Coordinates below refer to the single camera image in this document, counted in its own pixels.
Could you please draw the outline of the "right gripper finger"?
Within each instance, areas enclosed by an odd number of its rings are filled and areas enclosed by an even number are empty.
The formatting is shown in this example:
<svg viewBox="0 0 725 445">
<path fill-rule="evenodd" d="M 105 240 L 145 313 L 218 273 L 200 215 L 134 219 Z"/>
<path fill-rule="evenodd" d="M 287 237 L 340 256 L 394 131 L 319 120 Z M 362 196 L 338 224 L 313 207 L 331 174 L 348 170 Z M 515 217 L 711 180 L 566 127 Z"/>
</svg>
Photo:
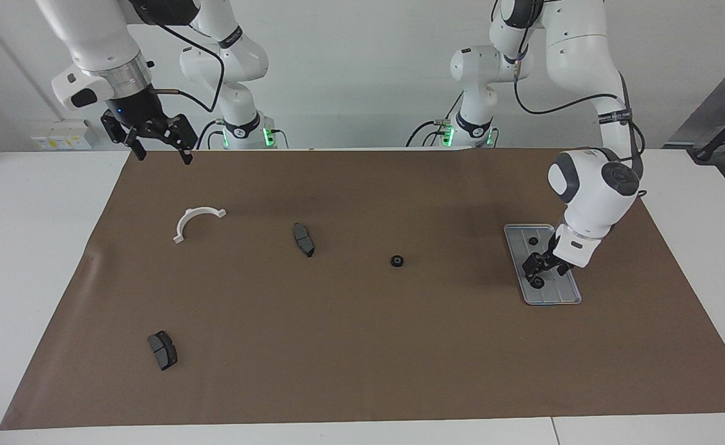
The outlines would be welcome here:
<svg viewBox="0 0 725 445">
<path fill-rule="evenodd" d="M 176 135 L 176 149 L 184 164 L 192 164 L 192 150 L 195 148 L 195 132 L 193 130 L 178 130 Z"/>
<path fill-rule="evenodd" d="M 142 146 L 141 142 L 138 140 L 136 127 L 131 127 L 129 129 L 129 132 L 127 134 L 127 146 L 130 148 L 131 152 L 134 154 L 137 160 L 145 160 L 147 152 L 144 149 L 144 146 Z"/>
</svg>

